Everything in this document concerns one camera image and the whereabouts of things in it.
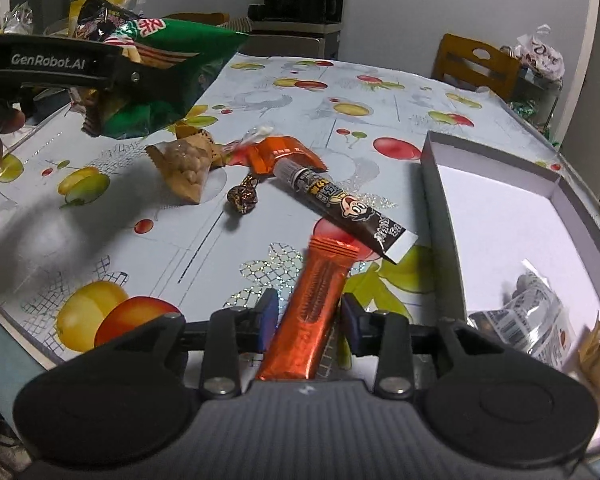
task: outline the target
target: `bag of nuts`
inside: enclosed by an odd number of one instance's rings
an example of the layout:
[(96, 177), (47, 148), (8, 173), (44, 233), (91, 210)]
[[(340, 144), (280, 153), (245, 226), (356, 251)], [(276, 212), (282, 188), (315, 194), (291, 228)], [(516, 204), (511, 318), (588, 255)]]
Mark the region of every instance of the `bag of nuts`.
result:
[(200, 203), (211, 167), (211, 142), (194, 135), (145, 148), (171, 190), (183, 200)]

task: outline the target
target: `chocolate tube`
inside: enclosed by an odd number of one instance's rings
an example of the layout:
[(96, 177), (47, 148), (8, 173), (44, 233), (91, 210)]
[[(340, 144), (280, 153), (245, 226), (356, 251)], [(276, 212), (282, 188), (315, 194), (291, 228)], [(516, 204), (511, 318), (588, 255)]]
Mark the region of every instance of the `chocolate tube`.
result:
[(304, 268), (257, 379), (314, 378), (345, 280), (357, 257), (357, 247), (329, 238), (311, 238)]
[(303, 192), (337, 225), (393, 264), (398, 264), (418, 239), (418, 235), (289, 158), (280, 159), (273, 174)]

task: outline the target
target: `black squeeze tube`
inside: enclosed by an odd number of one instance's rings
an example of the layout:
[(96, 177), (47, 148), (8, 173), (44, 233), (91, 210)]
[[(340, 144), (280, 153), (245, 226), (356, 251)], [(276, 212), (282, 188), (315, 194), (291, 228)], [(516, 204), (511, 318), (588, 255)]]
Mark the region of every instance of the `black squeeze tube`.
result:
[(414, 233), (289, 157), (276, 163), (273, 174), (302, 192), (339, 227), (393, 264), (400, 262), (417, 240)]
[(112, 90), (136, 102), (178, 102), (182, 77), (134, 63), (122, 48), (94, 41), (0, 34), (0, 130), (21, 87)]

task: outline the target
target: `red chinese character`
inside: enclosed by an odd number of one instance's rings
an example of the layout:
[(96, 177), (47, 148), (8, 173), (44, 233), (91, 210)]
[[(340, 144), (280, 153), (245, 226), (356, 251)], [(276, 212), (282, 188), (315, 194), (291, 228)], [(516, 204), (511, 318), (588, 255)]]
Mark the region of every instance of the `red chinese character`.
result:
[(158, 30), (163, 30), (167, 26), (163, 20), (159, 20), (158, 18), (143, 18), (142, 20), (138, 20), (137, 23), (140, 36), (143, 38)]

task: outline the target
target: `ribbed gray surface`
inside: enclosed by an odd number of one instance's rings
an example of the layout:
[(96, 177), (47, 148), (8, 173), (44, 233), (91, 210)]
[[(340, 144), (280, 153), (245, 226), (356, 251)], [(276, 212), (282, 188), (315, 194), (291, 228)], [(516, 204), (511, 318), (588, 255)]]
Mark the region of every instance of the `ribbed gray surface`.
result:
[(422, 479), (592, 480), (584, 468), (530, 472), (485, 466), (447, 449), (406, 402), (380, 400), (361, 381), (255, 381), (234, 400), (206, 402), (168, 449), (116, 471), (36, 463), (22, 480)]

